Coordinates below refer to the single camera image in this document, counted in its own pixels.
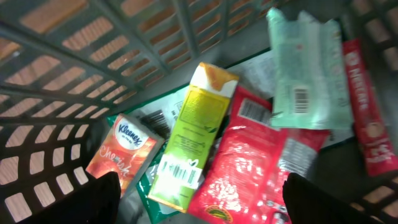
red packaging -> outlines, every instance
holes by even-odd
[[[95,178],[118,173],[121,196],[147,169],[164,140],[135,118],[119,114],[86,171]]]
[[[398,169],[386,127],[381,119],[371,81],[366,74],[358,40],[343,44],[346,73],[354,126],[359,143],[363,146],[366,169],[370,176]]]
[[[276,169],[285,142],[316,142],[320,148],[328,131],[271,128],[271,111],[268,101],[237,87],[231,121],[188,213],[210,223],[290,223],[281,196],[289,171]],[[320,133],[321,139],[314,133]],[[286,153],[285,158],[296,156],[291,150]],[[282,162],[292,169],[291,163]]]

barcode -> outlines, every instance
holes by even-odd
[[[157,174],[171,177],[182,185],[195,189],[198,185],[201,169],[182,161],[172,160],[168,156],[163,156]]]
[[[170,128],[167,125],[166,118],[162,110],[157,110],[141,118],[141,121],[149,125],[158,135],[165,139],[170,137]]]
[[[296,172],[305,177],[316,156],[317,153],[311,147],[288,138],[285,142],[278,166],[283,170]]]
[[[247,98],[241,104],[239,115],[267,126],[271,118],[271,112],[267,108]]]
[[[294,89],[294,113],[308,113],[310,102],[307,89]]]

gray plastic basket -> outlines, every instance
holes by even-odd
[[[301,9],[323,21],[343,16],[349,36],[363,37],[396,133],[398,68],[390,58],[398,40],[388,12],[398,2],[369,0],[361,13],[348,2],[0,0],[0,223],[23,220],[90,181],[83,169],[105,116],[189,82],[200,61],[224,67],[268,48],[264,15],[285,3],[291,17]],[[376,44],[366,30],[373,19],[389,37]]]

snack package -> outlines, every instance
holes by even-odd
[[[358,40],[344,43],[346,74],[355,119],[355,130],[363,147],[370,176],[398,169],[398,158],[381,119],[371,81],[366,74]]]
[[[138,182],[163,143],[137,119],[120,114],[86,171],[96,178],[117,172],[123,196],[130,183]]]
[[[231,121],[188,213],[210,223],[290,223],[279,182],[292,171],[305,175],[328,131],[274,129],[271,110],[268,101],[237,87]]]
[[[162,146],[159,152],[156,154],[154,160],[150,162],[148,169],[145,171],[144,175],[140,178],[137,183],[137,191],[148,212],[149,219],[151,223],[158,223],[167,217],[176,215],[180,213],[176,209],[170,208],[161,203],[155,202],[148,198],[148,193],[154,182],[157,168],[159,167],[160,159],[163,156],[166,143]]]
[[[266,190],[260,193],[254,204],[254,215],[265,214],[269,221],[265,223],[290,223],[285,207],[282,190],[285,180],[291,172],[305,177],[326,141],[328,130],[286,129],[283,150],[278,155],[277,164],[272,168],[267,180]]]
[[[237,84],[236,75],[199,64],[148,198],[187,211]]]
[[[349,129],[353,122],[336,21],[321,24],[306,12],[288,21],[267,14],[276,66],[271,123],[283,128]]]

juice carton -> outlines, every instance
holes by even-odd
[[[186,212],[238,77],[200,63],[160,161],[148,197]]]

